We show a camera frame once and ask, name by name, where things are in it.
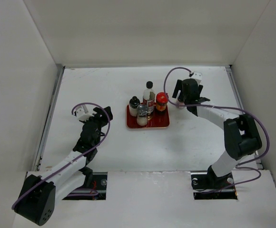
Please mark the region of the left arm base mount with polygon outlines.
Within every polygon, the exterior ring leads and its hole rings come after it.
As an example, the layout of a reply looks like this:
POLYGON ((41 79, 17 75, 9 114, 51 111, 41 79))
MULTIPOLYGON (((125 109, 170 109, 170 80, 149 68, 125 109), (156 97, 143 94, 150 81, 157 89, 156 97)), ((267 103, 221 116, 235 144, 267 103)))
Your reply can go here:
POLYGON ((108 173, 94 172, 88 167, 79 171, 85 176, 83 185, 73 190, 63 200, 106 200, 108 173))

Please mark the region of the dark red sauce bottle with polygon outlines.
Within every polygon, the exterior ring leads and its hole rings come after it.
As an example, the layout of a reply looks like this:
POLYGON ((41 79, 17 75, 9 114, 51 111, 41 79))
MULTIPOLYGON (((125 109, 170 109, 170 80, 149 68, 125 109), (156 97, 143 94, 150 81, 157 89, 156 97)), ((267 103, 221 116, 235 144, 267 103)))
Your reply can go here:
POLYGON ((153 82, 146 82, 146 89, 143 92, 143 105, 146 105, 148 108, 148 120, 152 119, 154 112, 154 104, 155 104, 155 92, 153 90, 153 82))

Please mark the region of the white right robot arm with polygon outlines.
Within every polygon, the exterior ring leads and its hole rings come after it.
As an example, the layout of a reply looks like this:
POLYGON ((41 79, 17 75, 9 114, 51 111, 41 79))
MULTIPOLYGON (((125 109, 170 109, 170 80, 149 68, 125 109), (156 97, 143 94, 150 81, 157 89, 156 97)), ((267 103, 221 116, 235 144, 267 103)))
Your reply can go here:
POLYGON ((200 96, 202 88, 203 86, 192 78, 177 80, 172 97, 180 98, 189 112, 223 130, 225 150, 219 159, 209 166, 206 176, 202 179, 210 187, 217 188, 242 158, 262 147, 262 141, 251 115, 234 114, 214 108, 208 98, 200 96))

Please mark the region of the red lid white jar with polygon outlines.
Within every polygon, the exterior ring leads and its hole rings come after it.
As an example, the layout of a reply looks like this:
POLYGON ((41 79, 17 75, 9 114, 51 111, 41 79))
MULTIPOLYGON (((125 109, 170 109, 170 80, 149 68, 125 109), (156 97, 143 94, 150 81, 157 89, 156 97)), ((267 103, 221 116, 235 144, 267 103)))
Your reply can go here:
POLYGON ((168 96, 164 92, 160 92, 156 95, 156 110, 164 112, 167 108, 168 96))

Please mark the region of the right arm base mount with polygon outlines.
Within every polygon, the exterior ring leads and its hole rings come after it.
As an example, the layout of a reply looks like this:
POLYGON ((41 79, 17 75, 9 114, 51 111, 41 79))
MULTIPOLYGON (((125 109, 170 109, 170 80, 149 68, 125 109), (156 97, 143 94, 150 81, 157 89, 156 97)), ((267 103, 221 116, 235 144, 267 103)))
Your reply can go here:
POLYGON ((209 181, 206 172, 191 173, 191 186, 195 200, 237 200, 237 192, 234 186, 233 175, 209 181))

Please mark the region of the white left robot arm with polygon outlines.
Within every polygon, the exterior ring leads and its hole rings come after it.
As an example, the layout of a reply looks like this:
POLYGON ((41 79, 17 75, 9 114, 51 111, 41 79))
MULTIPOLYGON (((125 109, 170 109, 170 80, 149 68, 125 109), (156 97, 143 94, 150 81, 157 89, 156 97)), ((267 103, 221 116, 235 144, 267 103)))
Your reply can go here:
POLYGON ((80 137, 71 152, 59 164, 45 173, 28 176, 22 186, 12 210, 38 226, 44 225, 51 217, 57 201, 77 196, 77 188, 88 189, 92 185, 87 165, 94 159, 97 147, 108 133, 102 128, 110 127, 113 114, 110 106, 94 105, 93 113, 87 110, 88 103, 80 103, 71 110, 72 115, 83 123, 80 137))

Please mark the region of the black cap clear bottle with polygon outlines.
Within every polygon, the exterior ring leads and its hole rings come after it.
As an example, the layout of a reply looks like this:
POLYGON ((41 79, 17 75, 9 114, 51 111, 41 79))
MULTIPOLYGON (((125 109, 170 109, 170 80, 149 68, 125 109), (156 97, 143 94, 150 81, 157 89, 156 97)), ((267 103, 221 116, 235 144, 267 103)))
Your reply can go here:
POLYGON ((137 107, 140 105, 140 100, 136 96, 133 96, 128 105, 130 115, 134 117, 137 116, 137 107))

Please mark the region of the grey lid spice jar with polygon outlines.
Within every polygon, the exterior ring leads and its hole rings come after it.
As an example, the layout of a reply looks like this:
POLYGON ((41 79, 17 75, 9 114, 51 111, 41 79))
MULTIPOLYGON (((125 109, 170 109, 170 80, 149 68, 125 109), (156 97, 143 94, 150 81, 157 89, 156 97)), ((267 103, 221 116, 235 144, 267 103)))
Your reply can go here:
POLYGON ((140 104, 137 108, 137 124, 145 126, 148 123, 148 107, 144 104, 140 104))

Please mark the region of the white lid spice jar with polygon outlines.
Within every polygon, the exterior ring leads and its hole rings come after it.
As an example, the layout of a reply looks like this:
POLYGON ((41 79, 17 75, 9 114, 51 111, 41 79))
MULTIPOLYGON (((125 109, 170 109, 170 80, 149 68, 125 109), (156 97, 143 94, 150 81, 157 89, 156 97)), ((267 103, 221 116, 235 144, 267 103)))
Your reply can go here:
POLYGON ((183 97, 182 96, 178 96, 177 99, 176 99, 176 107, 178 109, 184 109, 184 101, 183 101, 183 97))

